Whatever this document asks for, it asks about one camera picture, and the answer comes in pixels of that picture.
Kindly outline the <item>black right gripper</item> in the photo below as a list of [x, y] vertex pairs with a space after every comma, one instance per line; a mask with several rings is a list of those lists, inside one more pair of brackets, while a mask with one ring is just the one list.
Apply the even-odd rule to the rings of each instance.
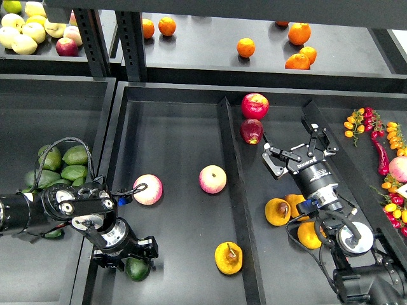
[[303, 197], [317, 200], [318, 209], [341, 211], [343, 205], [336, 194], [338, 179], [326, 163], [326, 156], [335, 155], [338, 146], [326, 127], [320, 127], [306, 116], [301, 122], [310, 135], [309, 143], [289, 151], [275, 147], [263, 133], [263, 163], [275, 180], [291, 174]]

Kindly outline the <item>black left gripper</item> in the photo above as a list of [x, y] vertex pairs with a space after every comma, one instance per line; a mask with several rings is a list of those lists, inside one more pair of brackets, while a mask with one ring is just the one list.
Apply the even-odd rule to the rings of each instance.
[[154, 236], [136, 237], [128, 222], [121, 217], [98, 234], [92, 260], [100, 267], [124, 271], [123, 259], [133, 257], [144, 260], [150, 270], [156, 269], [153, 259], [158, 258], [158, 244]]

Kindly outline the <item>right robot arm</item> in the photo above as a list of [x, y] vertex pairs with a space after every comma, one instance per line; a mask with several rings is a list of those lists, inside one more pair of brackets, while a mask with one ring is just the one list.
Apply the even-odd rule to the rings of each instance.
[[329, 131], [306, 117], [301, 122], [310, 135], [308, 143], [283, 150], [266, 141], [262, 158], [274, 179], [285, 174], [294, 179], [305, 198], [296, 205], [294, 221], [310, 218], [317, 239], [333, 258], [333, 273], [328, 274], [320, 255], [315, 261], [342, 304], [406, 304], [406, 273], [377, 249], [379, 232], [351, 219], [355, 203], [348, 203], [349, 213], [343, 211], [346, 199], [338, 194], [338, 180], [326, 161], [338, 152]]

